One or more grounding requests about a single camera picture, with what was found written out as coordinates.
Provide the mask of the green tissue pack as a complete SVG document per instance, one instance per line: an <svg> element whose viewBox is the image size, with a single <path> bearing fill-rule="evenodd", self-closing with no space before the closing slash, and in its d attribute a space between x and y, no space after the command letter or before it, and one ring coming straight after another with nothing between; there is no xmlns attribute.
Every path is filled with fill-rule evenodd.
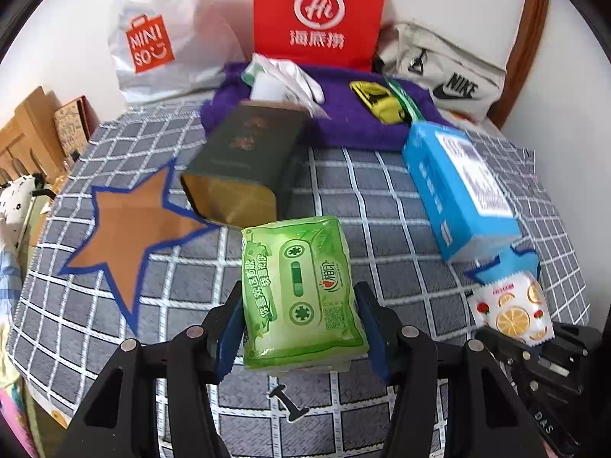
<svg viewBox="0 0 611 458"><path fill-rule="evenodd" d="M270 222L241 236L247 369L335 367L367 353L336 216Z"/></svg>

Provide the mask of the white fruit print packet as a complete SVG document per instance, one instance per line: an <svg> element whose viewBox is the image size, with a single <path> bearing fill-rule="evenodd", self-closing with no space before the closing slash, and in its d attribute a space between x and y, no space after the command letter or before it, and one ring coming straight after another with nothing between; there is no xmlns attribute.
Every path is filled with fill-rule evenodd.
<svg viewBox="0 0 611 458"><path fill-rule="evenodd" d="M555 337L545 294L530 272L482 285L467 301L479 328L489 327L528 346Z"/></svg>

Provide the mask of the green snack stick packet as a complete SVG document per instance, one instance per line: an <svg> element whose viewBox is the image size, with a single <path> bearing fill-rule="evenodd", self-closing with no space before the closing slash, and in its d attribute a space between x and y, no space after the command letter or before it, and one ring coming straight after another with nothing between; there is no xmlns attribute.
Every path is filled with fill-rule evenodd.
<svg viewBox="0 0 611 458"><path fill-rule="evenodd" d="M425 120L425 116L422 115L422 111L419 109L417 103L407 94L407 92L396 80L391 79L390 77L385 77L384 80L386 81L387 86L390 87L390 91L397 97L397 100L404 113L407 115L409 122Z"/></svg>

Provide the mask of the yellow black pouch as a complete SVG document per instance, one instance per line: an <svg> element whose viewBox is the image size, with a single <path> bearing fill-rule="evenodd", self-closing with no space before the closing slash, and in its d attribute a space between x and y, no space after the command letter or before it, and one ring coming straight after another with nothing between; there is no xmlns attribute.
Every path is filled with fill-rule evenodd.
<svg viewBox="0 0 611 458"><path fill-rule="evenodd" d="M405 111L390 89L378 83L353 81L350 90L360 103L382 124L394 125L405 121Z"/></svg>

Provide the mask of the white mesh bag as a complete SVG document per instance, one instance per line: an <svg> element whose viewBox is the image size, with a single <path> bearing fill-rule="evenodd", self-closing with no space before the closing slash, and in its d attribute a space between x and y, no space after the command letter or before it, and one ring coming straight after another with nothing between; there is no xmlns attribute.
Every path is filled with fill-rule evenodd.
<svg viewBox="0 0 611 458"><path fill-rule="evenodd" d="M270 73L259 73L255 77L250 100L298 106L307 110L312 117L329 119L328 114L317 102L310 85L299 83L292 77L278 77Z"/></svg>

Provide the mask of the brown star blue border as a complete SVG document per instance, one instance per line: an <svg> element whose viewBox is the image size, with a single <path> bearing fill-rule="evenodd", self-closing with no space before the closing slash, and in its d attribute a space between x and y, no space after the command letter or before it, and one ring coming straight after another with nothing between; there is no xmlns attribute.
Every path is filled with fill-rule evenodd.
<svg viewBox="0 0 611 458"><path fill-rule="evenodd" d="M94 226L70 254L61 275L102 272L131 332L137 333L140 299L150 255L218 229L170 201L176 158L131 188L90 187Z"/></svg>

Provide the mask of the blue star marker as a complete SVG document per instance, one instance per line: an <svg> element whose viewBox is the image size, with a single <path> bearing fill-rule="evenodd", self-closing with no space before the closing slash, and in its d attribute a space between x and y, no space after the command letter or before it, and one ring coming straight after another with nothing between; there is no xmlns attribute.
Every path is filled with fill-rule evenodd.
<svg viewBox="0 0 611 458"><path fill-rule="evenodd" d="M535 249L516 249L509 246L499 252L492 261L467 270L464 274L474 282L486 285L520 272L529 272L535 279L540 279L540 258Z"/></svg>

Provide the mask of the blue cardboard box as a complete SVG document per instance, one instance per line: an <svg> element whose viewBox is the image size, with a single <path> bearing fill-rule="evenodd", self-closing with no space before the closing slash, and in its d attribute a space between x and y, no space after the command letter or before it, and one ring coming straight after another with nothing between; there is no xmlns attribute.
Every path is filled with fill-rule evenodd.
<svg viewBox="0 0 611 458"><path fill-rule="evenodd" d="M499 183L463 131L416 121L402 156L444 261L492 258L521 237Z"/></svg>

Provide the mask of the dark green gold tin box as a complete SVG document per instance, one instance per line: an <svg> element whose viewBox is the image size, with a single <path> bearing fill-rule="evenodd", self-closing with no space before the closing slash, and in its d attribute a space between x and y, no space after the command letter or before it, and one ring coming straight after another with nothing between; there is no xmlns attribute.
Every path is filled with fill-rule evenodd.
<svg viewBox="0 0 611 458"><path fill-rule="evenodd" d="M194 212L239 229L283 219L311 121L300 106L239 102L180 176Z"/></svg>

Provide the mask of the purple fluffy towel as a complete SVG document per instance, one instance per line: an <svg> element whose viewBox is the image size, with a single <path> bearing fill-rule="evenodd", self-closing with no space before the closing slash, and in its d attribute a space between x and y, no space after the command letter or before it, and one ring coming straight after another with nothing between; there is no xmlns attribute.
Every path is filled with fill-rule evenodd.
<svg viewBox="0 0 611 458"><path fill-rule="evenodd" d="M211 100L203 103L200 120L207 134L220 125L227 115L246 98L251 88L241 78L245 62L225 66L225 80ZM407 140L410 123L384 125L365 108L349 87L353 81L364 81L384 86L379 73L305 65L302 68L323 90L323 110L326 118L316 118L307 133L307 142L316 148L353 148L369 151L400 152Z"/></svg>

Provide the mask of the grey Nike bag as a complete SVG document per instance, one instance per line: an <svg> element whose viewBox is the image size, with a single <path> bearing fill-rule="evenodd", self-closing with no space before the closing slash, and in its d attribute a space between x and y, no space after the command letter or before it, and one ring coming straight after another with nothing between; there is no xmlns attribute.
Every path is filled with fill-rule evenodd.
<svg viewBox="0 0 611 458"><path fill-rule="evenodd" d="M436 107L480 122L503 92L505 70L413 22L384 27L383 73L427 89Z"/></svg>

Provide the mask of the wooden headboard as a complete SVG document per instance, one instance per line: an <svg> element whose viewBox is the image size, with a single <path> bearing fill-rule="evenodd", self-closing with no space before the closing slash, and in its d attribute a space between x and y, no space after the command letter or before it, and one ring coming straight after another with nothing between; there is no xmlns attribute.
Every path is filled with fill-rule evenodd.
<svg viewBox="0 0 611 458"><path fill-rule="evenodd" d="M37 87L1 128L1 183L41 174L53 184L64 174L64 152L54 123L51 99Z"/></svg>

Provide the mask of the white Miniso plastic bag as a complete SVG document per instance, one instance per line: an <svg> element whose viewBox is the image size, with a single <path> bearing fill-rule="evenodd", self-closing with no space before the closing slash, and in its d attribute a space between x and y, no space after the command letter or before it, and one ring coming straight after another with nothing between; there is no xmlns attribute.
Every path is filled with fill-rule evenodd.
<svg viewBox="0 0 611 458"><path fill-rule="evenodd" d="M212 0L115 0L109 52L128 105L210 89L239 41Z"/></svg>

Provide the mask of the red paper shopping bag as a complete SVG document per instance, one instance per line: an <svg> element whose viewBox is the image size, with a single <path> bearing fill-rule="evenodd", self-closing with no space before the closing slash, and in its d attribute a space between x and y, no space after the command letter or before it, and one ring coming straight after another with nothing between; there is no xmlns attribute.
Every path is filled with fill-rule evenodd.
<svg viewBox="0 0 611 458"><path fill-rule="evenodd" d="M254 52L298 64L369 70L384 0L253 0Z"/></svg>

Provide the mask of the brown wooden door frame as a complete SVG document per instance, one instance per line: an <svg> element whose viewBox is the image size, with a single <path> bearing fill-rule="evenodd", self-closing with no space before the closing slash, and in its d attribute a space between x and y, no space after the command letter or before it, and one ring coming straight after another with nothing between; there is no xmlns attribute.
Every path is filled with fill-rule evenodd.
<svg viewBox="0 0 611 458"><path fill-rule="evenodd" d="M550 0L524 0L518 33L506 63L505 85L498 102L490 107L488 117L502 130L516 105L537 56L548 16Z"/></svg>

